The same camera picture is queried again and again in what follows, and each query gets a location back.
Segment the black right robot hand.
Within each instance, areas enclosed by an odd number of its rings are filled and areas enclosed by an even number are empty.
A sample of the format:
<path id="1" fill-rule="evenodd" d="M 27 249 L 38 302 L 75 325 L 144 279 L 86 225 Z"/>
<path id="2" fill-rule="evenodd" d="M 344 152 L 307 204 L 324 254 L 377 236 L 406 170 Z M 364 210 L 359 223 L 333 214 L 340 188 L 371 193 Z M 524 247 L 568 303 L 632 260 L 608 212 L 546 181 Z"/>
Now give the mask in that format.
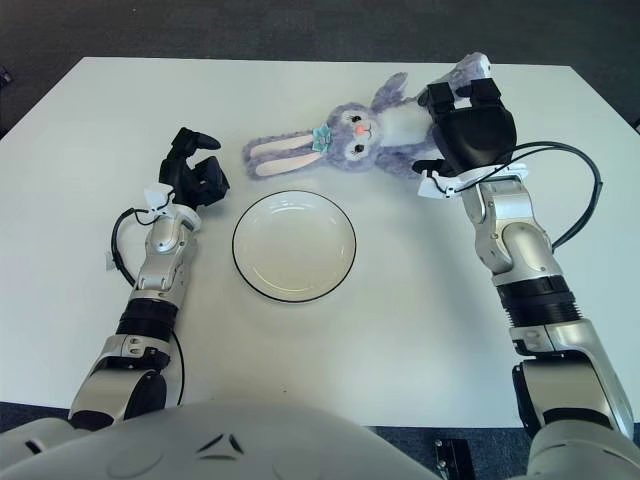
<path id="1" fill-rule="evenodd" d="M 431 137 L 440 152 L 434 161 L 420 160 L 444 177 L 454 177 L 477 168 L 502 165 L 511 160 L 517 134 L 512 114 L 501 101 L 501 92 L 491 78 L 473 80 L 457 89 L 470 100 L 457 108 L 448 83 L 432 83 L 418 97 L 433 119 Z"/>

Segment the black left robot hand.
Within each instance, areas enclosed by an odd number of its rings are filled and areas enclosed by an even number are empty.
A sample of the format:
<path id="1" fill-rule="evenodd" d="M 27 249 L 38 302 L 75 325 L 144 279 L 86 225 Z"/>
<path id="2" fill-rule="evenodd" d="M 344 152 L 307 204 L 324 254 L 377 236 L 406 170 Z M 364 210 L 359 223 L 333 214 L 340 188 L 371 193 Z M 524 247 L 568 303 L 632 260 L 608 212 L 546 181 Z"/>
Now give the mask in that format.
<path id="1" fill-rule="evenodd" d="M 182 127 L 171 142 L 171 150 L 162 161 L 159 182 L 170 185 L 173 203 L 196 211 L 222 200 L 230 188 L 218 159 L 209 156 L 190 167 L 187 160 L 197 150 L 219 150 L 215 138 Z"/>

